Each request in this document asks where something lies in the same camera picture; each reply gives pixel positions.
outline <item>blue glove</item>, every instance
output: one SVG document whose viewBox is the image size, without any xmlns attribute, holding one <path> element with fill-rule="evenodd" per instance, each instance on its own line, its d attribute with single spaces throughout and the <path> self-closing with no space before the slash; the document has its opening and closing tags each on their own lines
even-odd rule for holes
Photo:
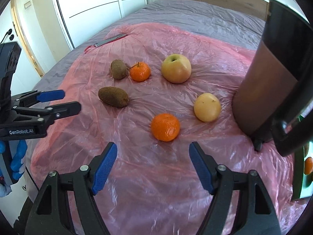
<svg viewBox="0 0 313 235">
<path fill-rule="evenodd" d="M 16 149 L 16 154 L 13 157 L 11 163 L 11 169 L 13 171 L 13 178 L 15 180 L 19 180 L 25 171 L 25 154 L 27 150 L 27 144 L 25 140 L 20 140 Z M 0 154 L 4 153 L 5 144 L 3 141 L 0 141 Z M 0 184 L 0 197 L 7 196 L 10 192 L 12 192 L 10 186 L 5 184 Z"/>
</svg>

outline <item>pink plastic sheet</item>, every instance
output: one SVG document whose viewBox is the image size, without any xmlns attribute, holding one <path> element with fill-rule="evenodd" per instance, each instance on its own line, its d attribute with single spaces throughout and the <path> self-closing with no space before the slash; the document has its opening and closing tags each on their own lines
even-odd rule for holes
<svg viewBox="0 0 313 235">
<path fill-rule="evenodd" d="M 120 26 L 108 37 L 118 33 L 128 36 L 88 49 L 69 69 L 60 86 L 66 92 L 62 102 L 79 101 L 82 112 L 56 121 L 37 144 L 31 162 L 35 181 L 41 185 L 51 170 L 75 171 L 113 141 L 118 157 L 104 189 L 95 197 L 111 234 L 196 234 L 212 200 L 188 155 L 189 144 L 198 141 L 205 153 L 233 171 L 257 170 L 281 229 L 293 225 L 306 205 L 306 201 L 291 202 L 293 157 L 281 157 L 273 142 L 264 144 L 261 153 L 254 152 L 232 114 L 232 97 L 255 51 L 158 23 Z M 180 85 L 161 75 L 161 63 L 172 53 L 185 55 L 192 64 L 190 79 Z M 110 64 L 115 59 L 128 67 L 148 63 L 150 78 L 142 83 L 130 77 L 114 80 Z M 117 109 L 102 104 L 97 94 L 104 86 L 124 89 L 129 105 Z M 219 118 L 212 123 L 199 121 L 193 113 L 195 99 L 205 92 L 222 104 Z M 157 141 L 150 132 L 152 118 L 165 112 L 181 124 L 179 136 L 169 143 Z M 234 193 L 224 234 L 231 230 L 237 198 Z M 69 200 L 80 230 L 72 194 Z"/>
</svg>

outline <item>gray bedsheet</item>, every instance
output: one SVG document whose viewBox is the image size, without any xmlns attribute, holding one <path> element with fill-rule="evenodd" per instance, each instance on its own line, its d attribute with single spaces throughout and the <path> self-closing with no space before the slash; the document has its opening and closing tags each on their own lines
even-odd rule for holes
<svg viewBox="0 0 313 235">
<path fill-rule="evenodd" d="M 254 16 L 204 2 L 159 0 L 103 29 L 90 40 L 72 50 L 46 73 L 34 89 L 40 91 L 57 89 L 68 69 L 77 57 L 84 52 L 84 49 L 105 39 L 114 27 L 122 24 L 151 22 L 177 26 L 191 33 L 212 37 L 248 49 L 257 49 L 265 25 L 263 20 Z M 46 105 L 46 103 L 40 103 L 36 106 L 43 108 Z M 37 139 L 28 141 L 27 167 L 30 166 L 31 156 L 38 141 Z M 29 196 L 34 200 L 37 190 L 27 174 L 25 174 L 25 179 Z"/>
</svg>

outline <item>wooden door frame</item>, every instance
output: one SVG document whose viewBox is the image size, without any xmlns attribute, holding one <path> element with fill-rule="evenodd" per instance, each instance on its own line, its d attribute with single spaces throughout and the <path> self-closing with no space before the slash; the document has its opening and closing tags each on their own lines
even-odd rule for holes
<svg viewBox="0 0 313 235">
<path fill-rule="evenodd" d="M 15 32 L 21 41 L 22 47 L 23 47 L 27 57 L 29 58 L 30 62 L 34 66 L 34 68 L 37 71 L 37 73 L 39 74 L 39 76 L 43 77 L 45 75 L 44 70 L 41 68 L 38 60 L 35 57 L 35 54 L 32 51 L 32 48 L 29 45 L 29 42 L 27 41 L 27 38 L 24 34 L 20 19 L 18 17 L 16 0 L 11 0 L 11 15 L 12 15 L 12 20 L 13 20 Z"/>
</svg>

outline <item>yellow apple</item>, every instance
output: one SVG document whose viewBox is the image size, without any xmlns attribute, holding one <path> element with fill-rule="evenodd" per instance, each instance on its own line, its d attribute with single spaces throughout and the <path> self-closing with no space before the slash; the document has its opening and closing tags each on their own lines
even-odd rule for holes
<svg viewBox="0 0 313 235">
<path fill-rule="evenodd" d="M 187 57 L 180 54 L 168 56 L 161 66 L 163 77 L 174 84 L 181 84 L 191 75 L 191 64 Z"/>
<path fill-rule="evenodd" d="M 210 93 L 200 95 L 193 105 L 196 117 L 202 122 L 211 122 L 217 119 L 221 109 L 219 100 Z"/>
</svg>

